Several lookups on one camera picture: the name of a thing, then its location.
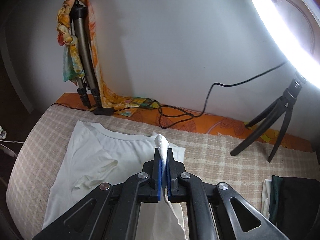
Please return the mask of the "white t-shirt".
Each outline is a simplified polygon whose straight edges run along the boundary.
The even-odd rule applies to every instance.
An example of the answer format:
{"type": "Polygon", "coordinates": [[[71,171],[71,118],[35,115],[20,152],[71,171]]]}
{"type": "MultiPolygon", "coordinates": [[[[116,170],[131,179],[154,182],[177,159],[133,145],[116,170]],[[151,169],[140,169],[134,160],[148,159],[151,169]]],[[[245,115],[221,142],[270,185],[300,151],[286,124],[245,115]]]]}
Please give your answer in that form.
{"type": "MultiPolygon", "coordinates": [[[[42,227],[52,224],[99,184],[120,184],[140,172],[144,163],[153,160],[156,148],[162,159],[170,148],[176,161],[184,161],[185,149],[168,143],[161,134],[123,134],[100,123],[78,121],[50,189],[42,227]]],[[[136,238],[185,239],[181,205],[169,202],[166,194],[157,204],[141,204],[136,238]]]]}

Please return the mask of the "orange patterned bed sheet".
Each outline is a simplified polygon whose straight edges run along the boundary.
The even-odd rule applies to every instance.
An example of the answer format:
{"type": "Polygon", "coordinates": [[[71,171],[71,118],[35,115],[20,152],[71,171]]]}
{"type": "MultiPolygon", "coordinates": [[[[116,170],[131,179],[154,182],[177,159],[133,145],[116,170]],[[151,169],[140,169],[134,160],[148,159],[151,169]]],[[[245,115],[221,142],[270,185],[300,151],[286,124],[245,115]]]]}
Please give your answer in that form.
{"type": "MultiPolygon", "coordinates": [[[[79,110],[87,109],[83,106],[80,96],[76,93],[64,93],[57,99],[56,103],[79,110]]],[[[159,124],[162,124],[163,126],[174,124],[174,122],[167,117],[163,117],[161,118],[161,121],[159,121],[159,114],[156,109],[139,109],[131,117],[125,117],[119,114],[115,114],[114,116],[155,126],[159,124]]],[[[218,115],[204,114],[199,118],[173,125],[172,128],[187,132],[230,135],[238,139],[245,139],[257,128],[257,126],[246,128],[243,121],[218,115]]],[[[290,134],[286,134],[283,137],[280,145],[292,150],[312,152],[312,147],[308,140],[290,134]]]]}

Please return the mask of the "beige checked bed blanket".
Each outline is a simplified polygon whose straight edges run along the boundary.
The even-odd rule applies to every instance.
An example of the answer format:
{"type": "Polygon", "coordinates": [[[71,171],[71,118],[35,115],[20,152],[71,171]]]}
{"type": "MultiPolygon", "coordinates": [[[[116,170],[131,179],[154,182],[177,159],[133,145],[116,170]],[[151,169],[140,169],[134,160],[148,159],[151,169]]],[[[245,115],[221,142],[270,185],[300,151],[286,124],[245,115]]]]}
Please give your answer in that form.
{"type": "Polygon", "coordinates": [[[169,142],[185,148],[184,165],[203,181],[229,183],[254,207],[261,205],[262,183],[272,175],[319,178],[315,153],[281,147],[268,163],[270,144],[255,142],[233,157],[231,150],[240,140],[223,135],[163,130],[142,122],[59,105],[49,107],[35,124],[13,166],[6,193],[7,207],[24,239],[32,239],[42,228],[52,187],[77,121],[98,122],[106,129],[125,134],[164,135],[169,142]]]}

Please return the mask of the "cream and green cloth pile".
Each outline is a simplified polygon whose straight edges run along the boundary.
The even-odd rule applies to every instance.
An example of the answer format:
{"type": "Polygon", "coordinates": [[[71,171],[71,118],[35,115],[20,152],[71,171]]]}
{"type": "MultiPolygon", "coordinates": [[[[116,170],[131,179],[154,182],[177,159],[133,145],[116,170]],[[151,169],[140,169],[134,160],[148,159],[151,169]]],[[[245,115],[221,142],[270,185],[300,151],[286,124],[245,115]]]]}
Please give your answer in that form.
{"type": "Polygon", "coordinates": [[[288,237],[319,228],[319,181],[273,175],[263,181],[261,213],[288,237]]]}

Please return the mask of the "grey folded tripod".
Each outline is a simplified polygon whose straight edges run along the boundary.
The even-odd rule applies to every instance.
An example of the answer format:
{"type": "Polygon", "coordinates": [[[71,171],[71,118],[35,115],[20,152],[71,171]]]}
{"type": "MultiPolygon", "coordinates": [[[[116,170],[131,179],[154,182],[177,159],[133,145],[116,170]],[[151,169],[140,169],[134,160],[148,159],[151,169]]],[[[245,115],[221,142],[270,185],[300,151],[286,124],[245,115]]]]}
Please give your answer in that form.
{"type": "Polygon", "coordinates": [[[91,92],[97,107],[94,112],[97,112],[99,108],[102,108],[102,104],[98,82],[93,68],[91,46],[89,44],[88,33],[85,26],[87,16],[87,7],[83,5],[80,0],[75,0],[69,14],[71,20],[71,33],[78,39],[79,57],[84,70],[84,77],[77,78],[79,87],[77,91],[80,95],[82,104],[87,108],[92,107],[87,94],[88,90],[91,92]]]}

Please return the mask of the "black mini tripod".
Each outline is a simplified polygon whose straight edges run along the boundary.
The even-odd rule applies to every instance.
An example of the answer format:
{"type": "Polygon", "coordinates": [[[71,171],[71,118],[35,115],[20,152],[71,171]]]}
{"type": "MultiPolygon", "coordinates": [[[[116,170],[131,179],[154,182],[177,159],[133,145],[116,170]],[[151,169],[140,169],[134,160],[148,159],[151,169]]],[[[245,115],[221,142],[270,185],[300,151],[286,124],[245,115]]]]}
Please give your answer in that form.
{"type": "Polygon", "coordinates": [[[241,142],[230,152],[230,155],[234,157],[248,148],[248,146],[250,146],[255,140],[263,135],[284,114],[284,120],[278,133],[276,142],[274,143],[272,151],[267,159],[267,161],[270,163],[276,155],[282,139],[287,132],[287,128],[292,118],[293,107],[297,101],[297,97],[301,89],[301,81],[292,79],[290,85],[284,90],[282,96],[277,98],[253,120],[245,124],[246,128],[251,128],[260,122],[260,125],[243,142],[241,142]]]}

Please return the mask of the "colourful floral scarf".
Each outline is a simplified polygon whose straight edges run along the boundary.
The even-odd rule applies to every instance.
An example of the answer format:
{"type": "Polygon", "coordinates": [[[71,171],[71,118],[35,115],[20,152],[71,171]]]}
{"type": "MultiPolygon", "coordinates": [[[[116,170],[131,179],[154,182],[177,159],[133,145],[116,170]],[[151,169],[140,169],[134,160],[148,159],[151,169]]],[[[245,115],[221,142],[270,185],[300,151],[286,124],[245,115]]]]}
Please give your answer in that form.
{"type": "MultiPolygon", "coordinates": [[[[63,2],[62,7],[57,12],[56,21],[57,41],[60,46],[64,47],[63,80],[70,81],[78,87],[77,78],[84,77],[84,70],[79,57],[78,39],[71,33],[71,20],[69,14],[74,2],[75,0],[65,0],[63,2]]],[[[85,26],[88,33],[89,44],[91,46],[93,68],[98,82],[102,107],[113,107],[115,113],[128,117],[131,117],[139,108],[156,108],[155,102],[151,99],[121,96],[108,88],[103,78],[103,71],[99,62],[94,11],[89,0],[80,0],[80,2],[88,9],[85,26]]]]}

